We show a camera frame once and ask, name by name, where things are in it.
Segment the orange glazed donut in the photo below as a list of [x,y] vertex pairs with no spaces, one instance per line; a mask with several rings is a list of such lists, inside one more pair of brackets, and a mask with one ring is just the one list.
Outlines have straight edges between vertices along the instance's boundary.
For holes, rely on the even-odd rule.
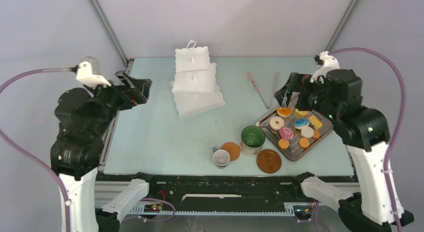
[[281,107],[279,106],[276,109],[277,115],[281,118],[288,118],[292,114],[292,109],[290,107]]

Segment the pink-tipped metal tongs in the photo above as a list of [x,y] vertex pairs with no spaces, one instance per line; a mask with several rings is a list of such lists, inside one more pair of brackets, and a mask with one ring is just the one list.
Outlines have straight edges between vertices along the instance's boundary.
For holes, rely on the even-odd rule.
[[274,98],[274,93],[275,93],[275,91],[277,90],[277,87],[278,87],[280,73],[277,72],[276,75],[273,78],[270,99],[266,99],[265,92],[267,92],[267,90],[263,90],[263,85],[262,84],[259,84],[258,85],[256,83],[256,80],[254,79],[253,74],[250,71],[247,72],[247,77],[248,77],[250,83],[252,84],[253,88],[257,92],[259,98],[261,99],[262,104],[264,105],[264,107],[267,110],[269,110],[270,107],[271,107],[273,98]]

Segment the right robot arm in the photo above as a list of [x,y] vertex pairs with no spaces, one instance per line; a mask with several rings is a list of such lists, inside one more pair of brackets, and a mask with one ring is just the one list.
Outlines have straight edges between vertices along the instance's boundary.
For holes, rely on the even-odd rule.
[[402,228],[415,218],[403,209],[394,183],[386,182],[392,175],[384,157],[394,140],[387,119],[379,110],[362,105],[361,92],[362,80],[354,71],[334,69],[317,80],[292,72],[274,93],[281,107],[287,107],[297,93],[297,109],[316,111],[330,120],[351,157],[360,187],[360,192],[343,191],[305,172],[294,180],[290,193],[297,201],[309,197],[332,208],[352,232],[389,232],[391,225]]

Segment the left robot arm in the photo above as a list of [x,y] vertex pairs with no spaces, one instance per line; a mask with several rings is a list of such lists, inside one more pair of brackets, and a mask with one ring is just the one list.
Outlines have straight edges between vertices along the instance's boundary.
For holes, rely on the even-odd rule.
[[50,149],[50,164],[61,185],[65,232],[117,232],[123,205],[95,208],[95,181],[105,143],[103,137],[119,111],[145,104],[152,80],[118,71],[119,85],[100,75],[82,79],[58,99],[54,111],[59,133]]

